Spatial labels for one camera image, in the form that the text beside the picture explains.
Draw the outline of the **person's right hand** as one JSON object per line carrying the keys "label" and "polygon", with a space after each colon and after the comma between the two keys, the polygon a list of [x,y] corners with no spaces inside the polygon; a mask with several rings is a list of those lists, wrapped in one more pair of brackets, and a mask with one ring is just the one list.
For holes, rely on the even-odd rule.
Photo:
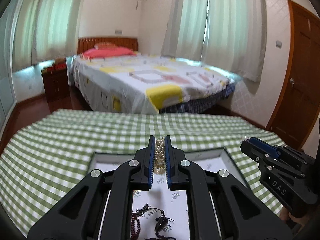
{"label": "person's right hand", "polygon": [[295,223],[300,223],[299,222],[299,218],[296,218],[294,217],[293,215],[291,215],[291,213],[288,211],[288,209],[286,207],[282,207],[281,211],[280,211],[280,215],[279,215],[279,218],[286,222],[287,220],[292,220],[294,221]]}

